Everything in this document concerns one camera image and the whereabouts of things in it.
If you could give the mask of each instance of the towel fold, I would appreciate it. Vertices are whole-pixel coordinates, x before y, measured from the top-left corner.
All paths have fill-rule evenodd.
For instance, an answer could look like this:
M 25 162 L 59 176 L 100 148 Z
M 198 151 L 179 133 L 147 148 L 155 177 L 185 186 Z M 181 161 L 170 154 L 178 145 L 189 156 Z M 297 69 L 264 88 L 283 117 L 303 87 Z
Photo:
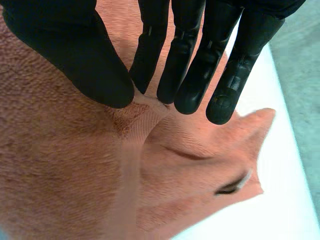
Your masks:
M 100 0 L 96 9 L 129 68 L 138 2 Z M 160 103 L 173 34 L 170 12 L 146 95 L 112 109 L 83 96 L 0 18 L 0 227 L 11 239 L 169 239 L 262 193 L 257 157 L 274 110 L 234 113 L 222 126 L 206 119 L 226 56 L 195 114 Z

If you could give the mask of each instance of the white table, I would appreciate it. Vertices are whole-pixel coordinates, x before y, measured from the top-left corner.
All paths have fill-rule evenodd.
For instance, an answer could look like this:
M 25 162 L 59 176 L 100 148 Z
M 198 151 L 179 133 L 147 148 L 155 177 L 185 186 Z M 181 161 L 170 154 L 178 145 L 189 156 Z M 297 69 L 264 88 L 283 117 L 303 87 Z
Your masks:
M 236 31 L 228 44 L 228 55 Z M 243 116 L 262 108 L 276 110 L 258 158 L 264 194 L 222 209 L 173 240 L 320 240 L 319 223 L 269 45 L 251 72 L 237 111 Z

